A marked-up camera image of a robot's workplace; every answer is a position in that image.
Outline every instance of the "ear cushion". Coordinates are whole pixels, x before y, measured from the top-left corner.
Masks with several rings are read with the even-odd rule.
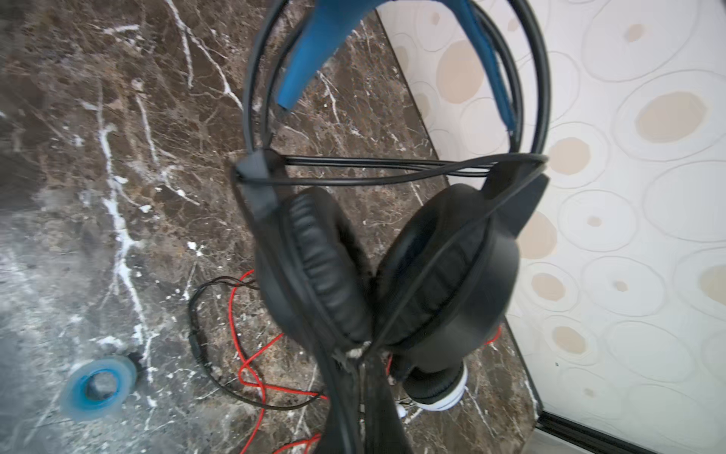
[[[395,309],[396,292],[405,292],[434,255],[445,248],[433,269],[405,303],[385,344],[394,345],[416,333],[431,321],[453,297],[478,256],[486,236],[482,222],[455,243],[445,243],[487,207],[480,191],[468,185],[453,185],[429,200],[406,224],[381,261],[376,273],[376,326],[380,327]]]
[[[448,395],[464,375],[464,362],[435,373],[415,368],[403,383],[404,391],[421,404],[433,404]]]
[[[354,343],[370,340],[370,264],[333,197],[310,187],[287,203],[290,236],[326,315]]]

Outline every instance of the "brown marble surface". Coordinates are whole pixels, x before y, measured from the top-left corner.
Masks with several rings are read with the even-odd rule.
[[[185,308],[198,283],[253,267],[227,169],[245,154],[239,99],[265,6],[0,2],[0,452],[201,454],[244,445],[257,409],[200,376]],[[285,30],[302,9],[287,13]],[[300,155],[435,157],[374,15],[311,82],[274,146]],[[333,192],[376,263],[444,185]],[[210,290],[201,315],[215,370],[232,380],[238,360],[227,296]],[[234,311],[248,352],[279,333],[254,291],[242,290]],[[105,354],[139,362],[136,391],[113,418],[69,421],[59,412],[60,390],[79,365]],[[534,425],[533,398],[510,334],[467,361],[460,405],[410,409],[404,424],[415,452],[521,449]],[[257,367],[268,382],[320,386],[314,362],[287,339]],[[274,404],[295,401],[272,393]],[[248,452],[307,437],[326,412],[324,402],[268,412]]]

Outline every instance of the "circle pattern wallpaper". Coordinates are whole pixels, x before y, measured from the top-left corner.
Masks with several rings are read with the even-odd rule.
[[[517,239],[507,320],[544,409],[660,454],[726,453],[726,7],[529,2],[552,74],[550,183]],[[476,3],[520,72],[528,150],[531,50],[508,1]],[[379,13],[438,157],[506,153],[454,15]]]

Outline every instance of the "blue headband padding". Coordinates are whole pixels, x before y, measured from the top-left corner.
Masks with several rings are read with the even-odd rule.
[[[437,0],[446,5],[459,21],[479,56],[494,93],[499,116],[509,131],[515,127],[507,89],[489,39],[477,25],[469,0]],[[325,60],[346,40],[369,12],[385,0],[316,0],[310,20],[290,56],[290,62],[277,93],[277,103],[288,110]]]

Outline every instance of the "blue tape roll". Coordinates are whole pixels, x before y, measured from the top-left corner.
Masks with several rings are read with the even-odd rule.
[[[109,373],[116,389],[105,399],[89,396],[89,382],[99,373]],[[109,356],[86,364],[74,372],[60,395],[60,410],[76,421],[90,421],[114,413],[136,385],[136,366],[125,356]]]

